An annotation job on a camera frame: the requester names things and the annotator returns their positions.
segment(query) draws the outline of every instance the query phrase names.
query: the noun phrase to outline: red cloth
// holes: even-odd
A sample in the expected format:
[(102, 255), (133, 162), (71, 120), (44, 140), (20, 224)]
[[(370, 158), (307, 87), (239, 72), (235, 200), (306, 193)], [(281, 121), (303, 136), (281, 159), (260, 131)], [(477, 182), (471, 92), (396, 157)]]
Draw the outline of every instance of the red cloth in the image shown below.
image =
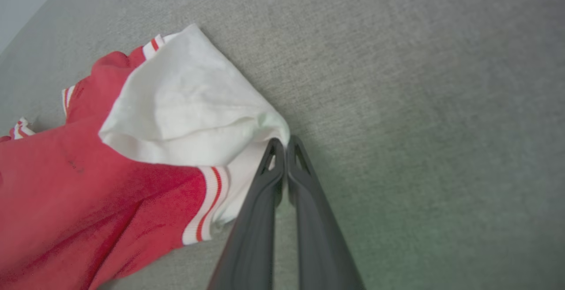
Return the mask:
[(200, 169), (131, 161), (98, 137), (144, 60), (141, 47), (101, 58), (65, 125), (0, 142), (0, 289), (96, 289), (182, 246), (206, 195)]

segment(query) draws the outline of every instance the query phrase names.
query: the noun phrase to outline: red garment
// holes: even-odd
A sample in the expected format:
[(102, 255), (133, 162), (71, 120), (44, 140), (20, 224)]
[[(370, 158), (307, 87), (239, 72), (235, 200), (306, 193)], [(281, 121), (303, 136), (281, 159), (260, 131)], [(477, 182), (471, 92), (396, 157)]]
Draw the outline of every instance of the red garment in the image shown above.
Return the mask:
[(144, 60), (101, 58), (65, 90), (65, 125), (0, 142), (0, 289), (94, 290), (209, 236), (222, 169), (131, 161), (98, 137)]

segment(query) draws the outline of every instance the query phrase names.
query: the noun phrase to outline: white cloth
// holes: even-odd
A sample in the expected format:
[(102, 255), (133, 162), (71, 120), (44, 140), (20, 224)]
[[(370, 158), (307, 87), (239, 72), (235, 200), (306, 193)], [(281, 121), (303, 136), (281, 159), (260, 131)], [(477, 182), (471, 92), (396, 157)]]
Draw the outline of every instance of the white cloth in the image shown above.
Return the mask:
[(289, 127), (196, 25), (157, 44), (128, 77), (99, 136), (135, 161), (228, 166), (228, 196), (214, 220), (232, 220), (267, 142), (286, 146)]

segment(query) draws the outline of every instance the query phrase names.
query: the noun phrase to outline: gray surface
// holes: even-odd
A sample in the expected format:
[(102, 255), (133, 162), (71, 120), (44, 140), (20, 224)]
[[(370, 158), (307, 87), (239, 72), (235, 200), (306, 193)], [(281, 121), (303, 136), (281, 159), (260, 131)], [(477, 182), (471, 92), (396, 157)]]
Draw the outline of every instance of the gray surface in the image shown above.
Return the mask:
[[(0, 131), (62, 123), (99, 57), (196, 22), (309, 150), (369, 289), (563, 289), (565, 0), (48, 0)], [(275, 282), (296, 288), (277, 214)], [(204, 289), (226, 234), (108, 286)]]

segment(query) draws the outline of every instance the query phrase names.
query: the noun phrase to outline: gray tabletop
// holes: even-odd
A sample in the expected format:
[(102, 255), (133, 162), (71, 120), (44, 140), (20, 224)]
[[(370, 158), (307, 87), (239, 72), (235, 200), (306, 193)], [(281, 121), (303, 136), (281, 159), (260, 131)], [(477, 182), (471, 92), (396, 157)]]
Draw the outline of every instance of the gray tabletop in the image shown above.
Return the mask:
[[(48, 0), (0, 132), (63, 123), (113, 50), (197, 23), (300, 135), (369, 289), (565, 288), (565, 0)], [(277, 210), (275, 288), (297, 288)], [(107, 289), (206, 288), (228, 229)]]

